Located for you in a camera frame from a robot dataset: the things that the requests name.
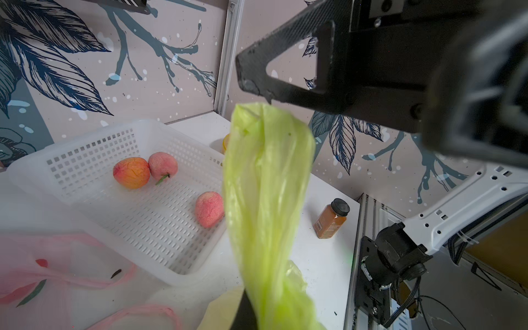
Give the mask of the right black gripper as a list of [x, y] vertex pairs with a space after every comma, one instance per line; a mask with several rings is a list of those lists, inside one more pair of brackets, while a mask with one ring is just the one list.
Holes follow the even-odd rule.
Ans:
[[[268, 102], [305, 107], [417, 133], [426, 90], [478, 1], [315, 1], [236, 56], [240, 88]], [[316, 86], [271, 77], [268, 64], [316, 37]]]

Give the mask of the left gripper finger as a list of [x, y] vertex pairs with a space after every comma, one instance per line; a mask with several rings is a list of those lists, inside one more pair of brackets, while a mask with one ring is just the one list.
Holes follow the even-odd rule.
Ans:
[[236, 311], [235, 319], [233, 320], [230, 330], [257, 330], [257, 317], [252, 308], [250, 299], [246, 293], [246, 290], [243, 291], [241, 297], [241, 302], [239, 304], [238, 310]]

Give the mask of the green plastic bag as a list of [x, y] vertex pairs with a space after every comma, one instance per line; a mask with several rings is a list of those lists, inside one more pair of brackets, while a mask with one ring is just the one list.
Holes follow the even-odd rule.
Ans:
[[315, 152], [311, 129], [266, 103], [238, 104], [224, 159], [224, 210], [243, 287], [208, 305], [201, 329], [230, 329], [243, 291], [258, 329], [321, 329], [290, 258]]

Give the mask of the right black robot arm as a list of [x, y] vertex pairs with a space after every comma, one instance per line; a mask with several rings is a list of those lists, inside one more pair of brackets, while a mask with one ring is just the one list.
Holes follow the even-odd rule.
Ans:
[[527, 182], [526, 1], [248, 1], [240, 88], [312, 131], [315, 176], [411, 221], [429, 253]]

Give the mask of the pink peach bottom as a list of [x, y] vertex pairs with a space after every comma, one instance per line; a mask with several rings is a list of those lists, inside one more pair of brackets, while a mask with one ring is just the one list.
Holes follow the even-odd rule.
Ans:
[[220, 194], [208, 191], [195, 203], [195, 217], [204, 228], [212, 228], [224, 217], [224, 201]]

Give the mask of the pink peach beside orange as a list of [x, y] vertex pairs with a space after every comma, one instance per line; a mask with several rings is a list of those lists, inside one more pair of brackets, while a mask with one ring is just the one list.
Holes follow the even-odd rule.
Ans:
[[156, 185], [170, 179], [178, 172], [178, 162], [170, 154], [157, 152], [148, 159], [151, 176], [157, 181]]

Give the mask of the pink plastic bag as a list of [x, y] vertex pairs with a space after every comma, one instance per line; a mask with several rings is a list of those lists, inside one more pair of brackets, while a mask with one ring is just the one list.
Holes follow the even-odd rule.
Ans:
[[77, 275], [70, 270], [74, 246], [81, 247], [81, 263], [93, 270], [89, 251], [101, 244], [89, 235], [1, 235], [2, 329], [73, 329], [72, 287], [107, 290], [136, 275], [133, 263], [114, 275]]

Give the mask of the orange spice jar black lid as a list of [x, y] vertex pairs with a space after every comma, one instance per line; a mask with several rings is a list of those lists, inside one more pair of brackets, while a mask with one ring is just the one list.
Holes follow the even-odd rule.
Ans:
[[313, 225], [319, 239], [330, 239], [347, 220], [350, 207], [343, 199], [335, 198], [328, 204]]

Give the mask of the white perforated plastic basket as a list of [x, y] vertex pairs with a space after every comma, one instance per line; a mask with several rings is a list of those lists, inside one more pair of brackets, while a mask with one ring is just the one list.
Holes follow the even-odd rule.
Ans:
[[[156, 152], [172, 155], [177, 175], [129, 190], [114, 179], [114, 166]], [[206, 276], [205, 265], [225, 232], [224, 223], [204, 228], [195, 202], [220, 192], [221, 153], [154, 120], [103, 127], [50, 145], [12, 163], [11, 182], [60, 210], [79, 228], [171, 286]]]

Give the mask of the yellow bamboo steamer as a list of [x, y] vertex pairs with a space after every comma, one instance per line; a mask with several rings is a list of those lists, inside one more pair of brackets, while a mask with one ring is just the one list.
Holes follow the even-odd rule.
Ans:
[[229, 140], [230, 140], [230, 135], [227, 134], [222, 140], [222, 153], [225, 153], [227, 151]]

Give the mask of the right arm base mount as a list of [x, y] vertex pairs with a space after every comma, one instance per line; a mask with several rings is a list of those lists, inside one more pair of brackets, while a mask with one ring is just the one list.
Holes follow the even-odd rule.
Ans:
[[393, 308], [391, 288], [398, 285], [400, 277], [384, 266], [378, 246], [367, 236], [361, 238], [357, 261], [358, 273], [353, 294], [355, 310], [365, 313], [369, 323], [390, 329], [416, 301], [421, 279], [417, 279], [407, 299]]

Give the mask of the black wall basket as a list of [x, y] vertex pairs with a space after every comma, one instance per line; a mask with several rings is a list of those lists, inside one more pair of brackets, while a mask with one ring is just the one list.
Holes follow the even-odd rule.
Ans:
[[118, 8], [130, 12], [138, 12], [145, 15], [151, 13], [146, 0], [86, 0], [88, 2], [107, 6], [111, 8]]

